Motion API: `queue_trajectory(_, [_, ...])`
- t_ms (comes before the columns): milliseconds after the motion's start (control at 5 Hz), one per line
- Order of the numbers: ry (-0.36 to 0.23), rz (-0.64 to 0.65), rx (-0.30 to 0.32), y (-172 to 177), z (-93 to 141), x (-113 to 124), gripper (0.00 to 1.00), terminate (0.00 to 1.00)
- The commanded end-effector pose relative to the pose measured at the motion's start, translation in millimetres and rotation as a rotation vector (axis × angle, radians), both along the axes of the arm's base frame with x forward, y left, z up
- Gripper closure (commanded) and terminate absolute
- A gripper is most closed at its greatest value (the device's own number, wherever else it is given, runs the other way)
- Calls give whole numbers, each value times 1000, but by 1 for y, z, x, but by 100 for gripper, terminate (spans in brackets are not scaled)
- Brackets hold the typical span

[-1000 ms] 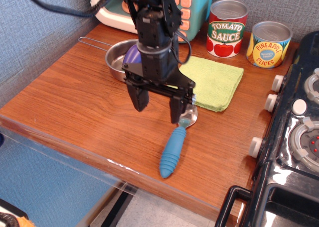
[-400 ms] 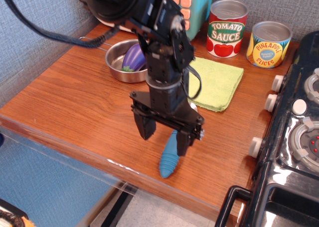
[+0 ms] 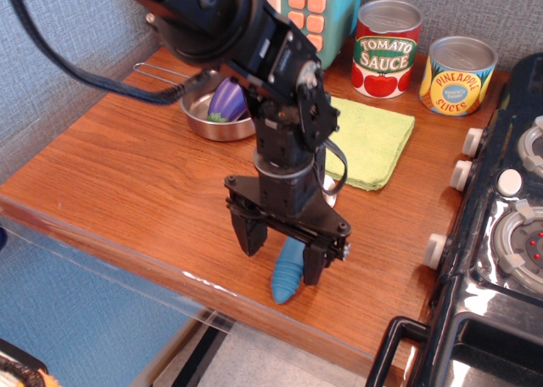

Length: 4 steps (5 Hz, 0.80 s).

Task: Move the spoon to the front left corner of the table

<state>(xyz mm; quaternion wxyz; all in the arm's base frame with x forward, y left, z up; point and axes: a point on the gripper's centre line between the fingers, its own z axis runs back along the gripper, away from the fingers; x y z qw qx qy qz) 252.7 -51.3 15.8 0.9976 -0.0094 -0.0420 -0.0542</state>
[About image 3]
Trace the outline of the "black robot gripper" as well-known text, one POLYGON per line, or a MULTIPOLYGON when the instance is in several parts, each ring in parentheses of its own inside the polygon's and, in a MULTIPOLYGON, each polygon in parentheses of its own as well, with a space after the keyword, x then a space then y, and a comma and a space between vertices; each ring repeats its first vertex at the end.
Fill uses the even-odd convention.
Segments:
POLYGON ((269 228, 303 242, 305 285, 317 285, 322 271, 350 251, 351 226, 324 196, 325 159, 319 150, 302 165, 281 170, 254 153, 257 177, 230 175, 224 180, 241 250, 247 256, 256 254, 269 228))

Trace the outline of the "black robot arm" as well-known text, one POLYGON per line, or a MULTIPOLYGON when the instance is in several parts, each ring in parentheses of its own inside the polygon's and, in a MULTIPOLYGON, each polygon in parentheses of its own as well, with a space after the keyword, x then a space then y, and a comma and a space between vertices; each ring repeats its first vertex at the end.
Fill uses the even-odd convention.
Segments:
POLYGON ((266 0, 135 0, 153 16, 166 48, 188 65, 215 70, 244 93, 255 126, 256 177, 225 180, 233 229, 247 255, 274 229, 302 242, 303 279, 348 252, 350 224, 323 186, 339 112, 323 86, 315 46, 266 0))

